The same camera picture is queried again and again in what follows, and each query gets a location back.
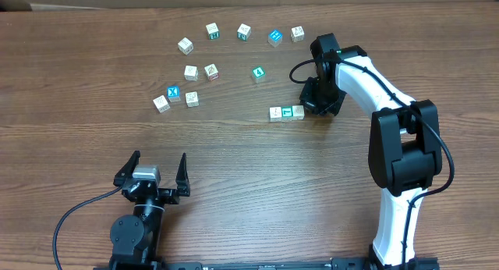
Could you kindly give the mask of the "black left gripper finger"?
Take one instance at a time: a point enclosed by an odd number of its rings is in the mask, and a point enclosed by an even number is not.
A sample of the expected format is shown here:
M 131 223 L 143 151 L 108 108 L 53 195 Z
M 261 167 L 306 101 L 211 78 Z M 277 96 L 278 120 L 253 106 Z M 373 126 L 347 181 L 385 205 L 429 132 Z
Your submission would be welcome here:
M 139 164 L 139 159 L 140 151 L 134 151 L 128 162 L 115 174 L 113 179 L 113 185 L 115 187 L 121 187 L 128 178 L 132 177 L 133 171 Z
M 182 154 L 182 158 L 179 163 L 179 168 L 175 178 L 177 184 L 177 194 L 180 197 L 190 196 L 190 183 L 186 167 L 186 153 Z

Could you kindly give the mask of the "wooden cube ice cream drawing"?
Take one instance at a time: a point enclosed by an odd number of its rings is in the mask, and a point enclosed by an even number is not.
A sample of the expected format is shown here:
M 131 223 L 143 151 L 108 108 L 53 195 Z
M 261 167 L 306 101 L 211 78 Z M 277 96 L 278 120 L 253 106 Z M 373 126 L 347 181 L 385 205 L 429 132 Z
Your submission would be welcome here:
M 303 120 L 305 117 L 305 110 L 302 105 L 292 106 L 292 118 L 294 120 Z

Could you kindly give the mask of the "green number seven cube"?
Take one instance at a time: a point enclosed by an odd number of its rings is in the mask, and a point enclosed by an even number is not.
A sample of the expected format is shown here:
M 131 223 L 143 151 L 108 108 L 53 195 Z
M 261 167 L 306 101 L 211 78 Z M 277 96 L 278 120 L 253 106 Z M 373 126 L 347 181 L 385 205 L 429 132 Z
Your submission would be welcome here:
M 286 107 L 281 108 L 281 120 L 282 121 L 292 121 L 293 120 L 292 106 L 286 106 Z

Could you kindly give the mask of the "wooden cube with hook drawing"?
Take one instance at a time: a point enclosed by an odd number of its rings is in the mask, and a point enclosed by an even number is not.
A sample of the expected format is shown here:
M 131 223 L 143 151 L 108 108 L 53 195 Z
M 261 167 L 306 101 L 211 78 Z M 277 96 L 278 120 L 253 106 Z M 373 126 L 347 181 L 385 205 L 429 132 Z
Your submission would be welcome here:
M 282 120 L 281 107 L 270 107 L 269 108 L 269 119 L 271 122 L 280 122 Z

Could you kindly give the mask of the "wooden cube letter I side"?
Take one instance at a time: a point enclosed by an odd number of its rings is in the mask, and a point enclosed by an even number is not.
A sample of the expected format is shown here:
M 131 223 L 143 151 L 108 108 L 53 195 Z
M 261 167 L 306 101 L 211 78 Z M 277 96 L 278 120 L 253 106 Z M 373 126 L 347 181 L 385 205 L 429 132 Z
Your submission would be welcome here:
M 186 104 L 190 108 L 199 105 L 198 93 L 196 91 L 186 93 Z

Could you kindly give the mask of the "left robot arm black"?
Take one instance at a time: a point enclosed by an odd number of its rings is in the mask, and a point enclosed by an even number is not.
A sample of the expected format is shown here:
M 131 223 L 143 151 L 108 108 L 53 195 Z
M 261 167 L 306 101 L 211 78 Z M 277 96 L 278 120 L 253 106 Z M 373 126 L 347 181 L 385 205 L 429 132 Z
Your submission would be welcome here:
M 190 195 L 186 154 L 179 163 L 175 188 L 159 187 L 159 167 L 141 165 L 139 159 L 140 152 L 134 151 L 113 180 L 134 207 L 131 215 L 117 218 L 111 226 L 109 269 L 166 269 L 165 260 L 157 255 L 165 206 Z

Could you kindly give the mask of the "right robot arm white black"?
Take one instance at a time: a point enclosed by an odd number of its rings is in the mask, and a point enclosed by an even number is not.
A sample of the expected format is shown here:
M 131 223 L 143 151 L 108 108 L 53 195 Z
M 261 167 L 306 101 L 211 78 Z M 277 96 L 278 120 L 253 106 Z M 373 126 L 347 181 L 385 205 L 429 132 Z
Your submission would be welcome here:
M 358 46 L 310 47 L 317 77 L 300 95 L 315 115 L 337 115 L 350 95 L 370 117 L 368 165 L 381 189 L 377 235 L 366 269 L 437 269 L 435 258 L 418 258 L 413 238 L 419 208 L 442 167 L 436 106 L 403 94 Z

